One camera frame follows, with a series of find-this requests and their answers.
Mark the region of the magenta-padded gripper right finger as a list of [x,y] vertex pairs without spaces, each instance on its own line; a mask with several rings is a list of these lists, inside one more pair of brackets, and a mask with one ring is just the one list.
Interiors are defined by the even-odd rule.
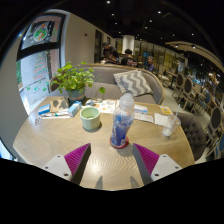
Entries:
[[167,154],[158,155],[136,143],[133,144],[132,153],[145,185],[182,169],[182,167]]

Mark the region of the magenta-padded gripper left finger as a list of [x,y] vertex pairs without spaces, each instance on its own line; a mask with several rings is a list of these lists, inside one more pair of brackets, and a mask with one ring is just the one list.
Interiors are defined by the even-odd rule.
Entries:
[[43,169],[79,185],[90,154],[91,144],[87,143],[66,155],[56,155],[43,166]]

